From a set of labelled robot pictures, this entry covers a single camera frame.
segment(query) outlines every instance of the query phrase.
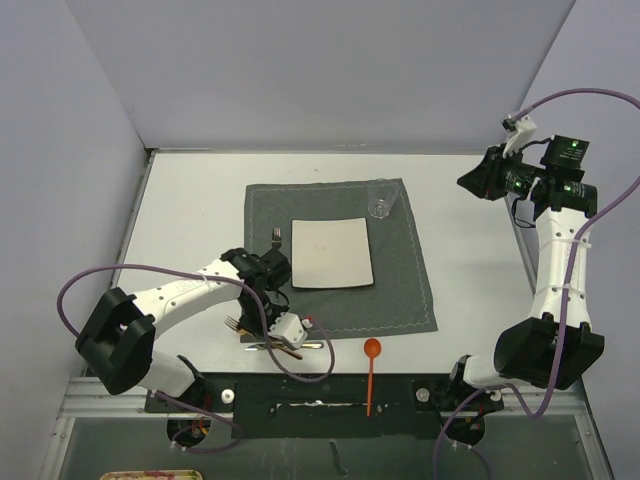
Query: white table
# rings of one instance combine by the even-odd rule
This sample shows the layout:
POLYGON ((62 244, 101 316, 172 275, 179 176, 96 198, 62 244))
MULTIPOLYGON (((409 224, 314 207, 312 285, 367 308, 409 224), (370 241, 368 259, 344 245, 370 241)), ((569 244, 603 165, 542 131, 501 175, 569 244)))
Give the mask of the white table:
MULTIPOLYGON (((243 246, 249 184, 401 177, 420 236, 439 330, 381 337, 376 371, 449 373, 462 355, 492 354, 498 335, 524 320, 532 301, 505 203, 481 201, 456 185, 479 160, 451 155, 158 153, 124 260, 194 271, 226 250, 243 246)), ((169 280, 125 271, 119 286, 133 292, 169 280)), ((187 356, 204 372, 279 372, 266 352, 245 352, 246 345, 224 325, 224 318, 237 318, 239 310, 237 302, 213 307, 167 332, 157 345, 187 356)), ((335 372, 367 370, 363 340, 334 343, 335 372)), ((326 370, 327 349, 303 353, 303 361, 283 356, 282 362, 298 372, 326 370)))

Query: rectangular plate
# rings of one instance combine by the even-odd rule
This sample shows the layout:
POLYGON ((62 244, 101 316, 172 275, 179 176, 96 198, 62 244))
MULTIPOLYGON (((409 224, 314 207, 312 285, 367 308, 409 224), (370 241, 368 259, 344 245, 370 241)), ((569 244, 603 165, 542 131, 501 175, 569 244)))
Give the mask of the rectangular plate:
POLYGON ((291 222, 295 288, 349 288, 373 283, 364 218, 291 222))

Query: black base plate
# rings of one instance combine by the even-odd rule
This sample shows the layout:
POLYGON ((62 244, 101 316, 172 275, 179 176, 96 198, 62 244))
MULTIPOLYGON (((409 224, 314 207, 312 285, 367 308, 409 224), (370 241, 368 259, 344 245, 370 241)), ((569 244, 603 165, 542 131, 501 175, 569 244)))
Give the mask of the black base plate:
MULTIPOLYGON (((371 416, 366 416, 366 374, 334 374, 315 384, 297 382, 281 374, 204 373, 211 387, 214 412, 233 411, 234 422, 245 438, 363 438, 413 435, 436 438, 441 428, 439 411, 452 411, 456 399, 447 395, 446 374, 376 374, 371 416), (220 393, 235 392, 232 405, 220 393), (429 401, 416 396, 429 390, 429 401)), ((500 404, 487 406, 491 411, 500 404)), ((171 404, 147 396, 145 411, 177 413, 171 404)))

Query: metal fork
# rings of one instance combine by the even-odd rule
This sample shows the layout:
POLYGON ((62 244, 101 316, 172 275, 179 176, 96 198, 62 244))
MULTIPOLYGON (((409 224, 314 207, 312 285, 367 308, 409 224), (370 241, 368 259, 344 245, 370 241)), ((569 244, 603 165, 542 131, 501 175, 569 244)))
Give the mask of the metal fork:
MULTIPOLYGON (((227 317, 224 321, 224 324, 229 327, 231 330, 233 330, 234 332, 239 333, 240 335, 250 335, 249 332, 247 332, 244 328, 240 328, 240 324, 238 323, 238 321, 234 318, 231 317, 227 317)), ((273 343, 271 342, 271 346, 273 348, 276 348, 284 353, 286 353, 287 355, 292 356, 293 358, 295 358, 296 360, 302 360, 302 355, 300 355, 297 352, 293 352, 291 350, 289 350, 287 347, 285 347, 282 344, 277 344, 277 343, 273 343)))
POLYGON ((282 231, 280 227, 275 227, 271 232, 271 248, 280 250, 280 247, 282 247, 282 231))
POLYGON ((247 332, 244 328, 240 328, 240 323, 235 318, 227 317, 224 321, 224 324, 234 332, 238 333, 240 336, 250 335, 250 333, 247 332))

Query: gray placemat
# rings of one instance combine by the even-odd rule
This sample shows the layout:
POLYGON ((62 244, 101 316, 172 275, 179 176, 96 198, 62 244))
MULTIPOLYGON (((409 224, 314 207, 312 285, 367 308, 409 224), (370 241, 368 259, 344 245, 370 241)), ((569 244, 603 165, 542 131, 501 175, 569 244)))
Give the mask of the gray placemat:
MULTIPOLYGON (((245 248, 262 255, 271 231, 282 230, 282 253, 291 258, 292 220, 367 220, 374 285, 307 290, 287 284, 291 311, 317 318, 332 338, 434 332, 433 296, 409 196, 401 179, 398 200, 382 220, 367 212, 367 183, 249 185, 244 203, 245 248)), ((310 338, 321 338, 311 332, 310 338)))

